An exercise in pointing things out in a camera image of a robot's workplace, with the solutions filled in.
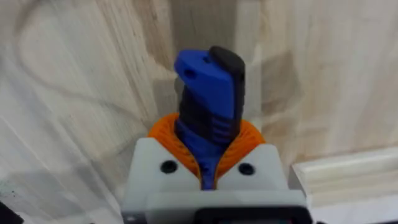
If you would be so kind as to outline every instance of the blue handle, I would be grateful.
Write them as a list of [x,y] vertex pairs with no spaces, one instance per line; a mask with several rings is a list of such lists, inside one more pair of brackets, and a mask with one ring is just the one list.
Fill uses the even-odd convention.
[[175,133],[199,163],[202,189],[210,190],[220,157],[239,134],[244,62],[212,47],[181,51],[174,67],[185,83]]

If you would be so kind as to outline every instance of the light wood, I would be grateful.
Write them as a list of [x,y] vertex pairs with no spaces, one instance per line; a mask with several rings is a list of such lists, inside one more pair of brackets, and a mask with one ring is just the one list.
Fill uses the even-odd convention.
[[302,162],[292,166],[290,186],[305,191],[318,220],[388,222],[398,219],[397,164],[397,147]]
[[119,223],[131,146],[177,110],[172,64],[245,59],[244,117],[287,170],[398,142],[398,1],[3,0],[0,200],[30,223]]

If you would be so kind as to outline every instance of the wooden surface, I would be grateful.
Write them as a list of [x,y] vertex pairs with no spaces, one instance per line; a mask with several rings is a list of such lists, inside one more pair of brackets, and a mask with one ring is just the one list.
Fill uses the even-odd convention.
[[294,164],[292,174],[308,204],[319,207],[398,194],[397,164],[398,147],[391,147]]
[[396,145],[397,27],[395,0],[3,0],[0,200],[28,223],[119,223],[184,48],[245,59],[244,117],[285,168]]

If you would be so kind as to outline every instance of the white molding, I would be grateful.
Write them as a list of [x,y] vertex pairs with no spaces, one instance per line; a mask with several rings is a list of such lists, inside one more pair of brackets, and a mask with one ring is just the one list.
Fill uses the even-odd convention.
[[302,189],[317,220],[398,219],[398,147],[294,164],[289,187]]

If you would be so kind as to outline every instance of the orange part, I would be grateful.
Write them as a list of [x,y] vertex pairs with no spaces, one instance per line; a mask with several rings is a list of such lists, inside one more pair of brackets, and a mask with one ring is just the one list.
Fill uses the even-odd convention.
[[201,179],[199,165],[192,153],[185,147],[174,133],[174,124],[178,113],[169,114],[158,120],[148,133],[148,137],[155,138],[175,158],[178,159],[189,171]]
[[[155,138],[189,171],[201,179],[200,168],[194,156],[174,133],[174,124],[177,119],[178,113],[163,117],[155,123],[149,131],[148,137]],[[250,122],[242,120],[241,130],[238,136],[229,145],[217,165],[215,183],[218,178],[225,174],[255,147],[264,143],[266,143],[266,141],[261,133]]]

